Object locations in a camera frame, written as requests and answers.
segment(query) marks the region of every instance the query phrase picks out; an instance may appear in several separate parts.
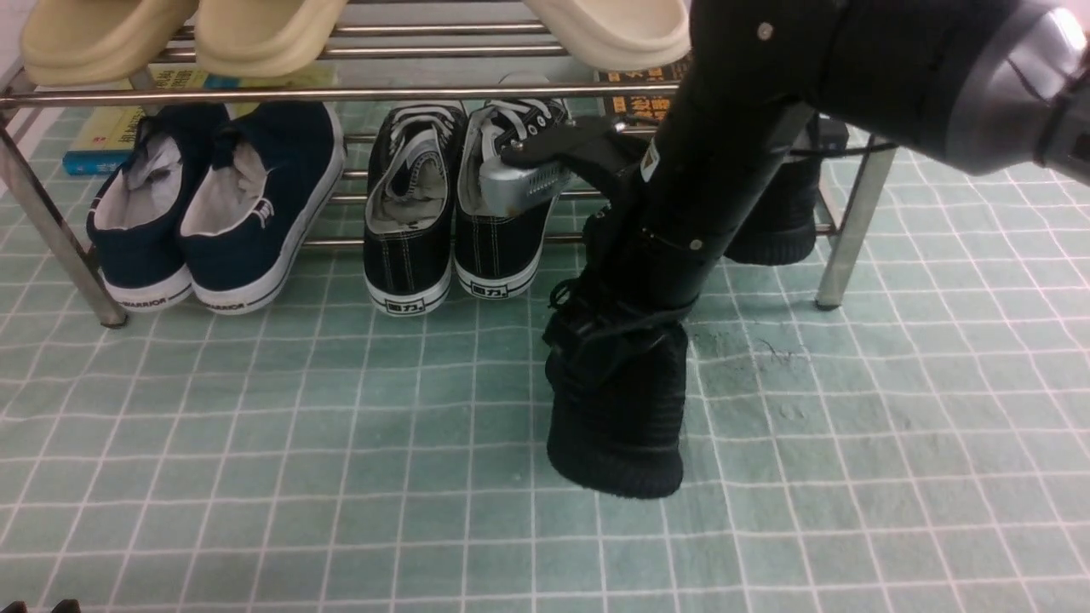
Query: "shoe rack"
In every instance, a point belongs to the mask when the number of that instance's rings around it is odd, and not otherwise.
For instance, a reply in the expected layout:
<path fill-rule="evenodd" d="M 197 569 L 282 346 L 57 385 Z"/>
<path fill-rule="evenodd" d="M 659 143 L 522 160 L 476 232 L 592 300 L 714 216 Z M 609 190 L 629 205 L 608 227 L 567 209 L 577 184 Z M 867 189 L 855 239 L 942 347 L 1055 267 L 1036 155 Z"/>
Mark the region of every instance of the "shoe rack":
<path fill-rule="evenodd" d="M 352 0 L 364 3 L 365 0 Z M 386 0 L 382 3 L 407 3 L 422 0 Z M 555 40 L 544 43 L 481 44 L 489 37 L 534 35 L 547 36 L 548 31 L 533 21 L 509 23 L 459 23 L 436 25 L 356 25 L 340 24 L 330 37 L 330 44 L 320 56 L 323 60 L 424 60 L 436 58 L 499 59 L 499 58 L 548 58 L 564 57 L 567 51 Z M 473 43 L 443 45 L 398 45 L 398 39 L 412 37 L 441 36 L 444 39 L 472 38 Z M 339 39 L 366 38 L 376 44 L 349 46 Z M 193 29 L 182 28 L 174 36 L 174 44 L 166 49 L 156 63 L 194 63 Z M 9 125 L 19 109 L 37 112 L 55 107 L 126 107 L 141 106 L 148 112 L 162 105 L 213 101 L 213 103 L 261 103 L 266 100 L 414 100 L 414 99 L 486 99 L 495 97 L 567 97 L 586 98 L 609 95 L 643 94 L 663 95 L 673 93 L 677 82 L 657 83 L 567 83 L 534 86 L 464 86 L 450 84 L 427 87 L 329 87 L 314 89 L 191 89 L 156 91 L 150 72 L 144 70 L 130 77 L 132 91 L 75 89 L 38 91 L 26 79 L 16 64 L 8 74 L 0 75 L 0 180 L 11 191 L 22 206 L 27 219 L 35 226 L 43 241 L 63 266 L 65 272 L 107 327 L 117 328 L 125 324 L 128 314 L 106 292 L 98 275 L 94 250 L 81 243 L 72 232 L 41 181 L 35 176 L 26 158 L 20 153 L 17 141 L 21 134 L 9 131 Z M 375 134 L 350 134 L 348 143 L 373 143 Z M 869 145 L 881 144 L 882 140 L 871 136 Z M 843 206 L 836 206 L 829 192 L 822 189 L 819 206 L 819 232 L 828 237 L 832 252 L 825 272 L 818 285 L 815 304 L 822 310 L 833 310 L 840 305 L 844 292 L 851 277 L 874 215 L 879 196 L 885 185 L 896 151 L 887 149 L 864 155 L 859 167 L 855 185 Z M 344 179 L 365 180 L 365 169 L 348 169 Z M 594 191 L 573 190 L 562 197 L 568 200 L 595 200 L 601 195 Z M 362 193 L 337 193 L 330 200 L 331 206 L 363 206 L 367 195 Z M 549 243 L 578 243 L 579 233 L 552 233 Z M 362 237 L 308 237 L 305 245 L 312 249 L 360 249 Z"/>

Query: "slipper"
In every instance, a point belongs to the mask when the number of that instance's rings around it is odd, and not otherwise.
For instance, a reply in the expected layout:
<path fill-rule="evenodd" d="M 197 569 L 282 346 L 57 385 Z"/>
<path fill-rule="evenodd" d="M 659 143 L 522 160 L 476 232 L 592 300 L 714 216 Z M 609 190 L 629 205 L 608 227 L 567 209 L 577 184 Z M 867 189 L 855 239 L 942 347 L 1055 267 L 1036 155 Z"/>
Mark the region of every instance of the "slipper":
<path fill-rule="evenodd" d="M 685 0 L 523 2 L 576 59 L 597 70 L 658 68 L 689 52 Z"/>
<path fill-rule="evenodd" d="M 38 0 L 23 27 L 24 67 L 51 87 L 125 79 L 152 63 L 196 9 L 197 0 Z"/>
<path fill-rule="evenodd" d="M 202 0 L 197 62 L 223 76 L 291 74 L 316 60 L 348 0 Z"/>

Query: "shoe heel label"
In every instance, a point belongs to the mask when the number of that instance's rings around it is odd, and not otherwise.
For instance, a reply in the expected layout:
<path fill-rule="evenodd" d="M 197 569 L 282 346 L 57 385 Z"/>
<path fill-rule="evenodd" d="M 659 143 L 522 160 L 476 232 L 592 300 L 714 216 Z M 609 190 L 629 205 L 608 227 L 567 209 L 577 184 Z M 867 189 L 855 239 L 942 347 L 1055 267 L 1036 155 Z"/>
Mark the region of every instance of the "shoe heel label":
<path fill-rule="evenodd" d="M 506 286 L 505 287 L 484 287 L 484 286 L 480 286 L 477 284 L 471 284 L 470 285 L 470 291 L 473 292 L 473 296 L 477 296 L 480 298 L 489 298 L 489 299 L 507 298 L 508 295 L 509 295 L 509 292 L 507 291 L 507 287 Z"/>
<path fill-rule="evenodd" d="M 414 300 L 412 302 L 386 301 L 386 311 L 396 315 L 414 315 L 424 312 L 424 301 Z"/>

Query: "shoe rack leg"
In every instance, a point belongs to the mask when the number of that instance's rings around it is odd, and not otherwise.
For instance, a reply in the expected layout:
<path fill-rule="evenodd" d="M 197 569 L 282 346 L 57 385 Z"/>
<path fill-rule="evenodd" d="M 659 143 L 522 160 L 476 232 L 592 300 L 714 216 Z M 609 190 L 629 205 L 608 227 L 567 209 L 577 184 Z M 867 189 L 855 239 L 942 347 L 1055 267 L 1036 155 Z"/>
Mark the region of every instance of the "shoe rack leg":
<path fill-rule="evenodd" d="M 868 147 L 884 144 L 886 141 L 871 136 Z M 856 269 L 859 253 L 863 249 L 863 239 L 874 218 L 879 197 L 885 188 L 893 159 L 897 149 L 867 154 L 863 156 L 856 175 L 856 183 L 851 188 L 848 204 L 844 207 L 837 236 L 833 239 L 833 251 L 825 266 L 821 286 L 818 288 L 818 308 L 822 311 L 839 309 L 844 303 L 844 292 Z"/>
<path fill-rule="evenodd" d="M 140 71 L 131 74 L 129 76 L 129 84 L 133 86 L 133 89 L 155 89 L 155 77 L 152 75 L 152 69 L 144 67 Z M 159 115 L 159 108 L 156 105 L 144 105 L 141 108 L 144 109 L 144 115 Z"/>
<path fill-rule="evenodd" d="M 41 235 L 41 240 L 46 241 L 46 247 L 98 315 L 98 321 L 110 328 L 125 325 L 129 315 L 106 292 L 87 252 L 3 125 L 0 125 L 0 180 L 23 207 L 26 217 Z"/>

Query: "black shoe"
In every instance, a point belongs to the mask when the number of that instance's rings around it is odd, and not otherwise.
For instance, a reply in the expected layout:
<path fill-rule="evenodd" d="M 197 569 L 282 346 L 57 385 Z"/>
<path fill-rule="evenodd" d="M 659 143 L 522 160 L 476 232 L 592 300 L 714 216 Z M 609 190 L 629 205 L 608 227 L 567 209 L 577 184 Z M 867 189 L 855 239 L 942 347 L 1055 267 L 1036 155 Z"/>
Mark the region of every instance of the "black shoe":
<path fill-rule="evenodd" d="M 556 354 L 545 362 L 554 393 L 546 449 L 566 479 L 642 500 L 669 496 L 681 486 L 689 338 L 678 323 L 663 332 L 664 340 L 597 389 L 580 389 Z"/>
<path fill-rule="evenodd" d="M 429 313 L 450 291 L 450 233 L 465 140 L 458 101 L 395 108 L 378 131 L 367 173 L 364 278 L 383 313 Z"/>
<path fill-rule="evenodd" d="M 501 83 L 516 81 L 548 83 L 530 75 L 510 75 Z M 502 148 L 564 123 L 568 115 L 560 99 L 493 100 L 470 115 L 455 223 L 455 271 L 467 292 L 502 300 L 530 289 L 545 244 L 545 224 L 558 196 L 513 217 L 496 216 L 481 193 L 481 165 Z"/>
<path fill-rule="evenodd" d="M 739 264 L 785 266 L 810 256 L 818 243 L 814 211 L 822 159 L 784 163 L 727 248 Z"/>

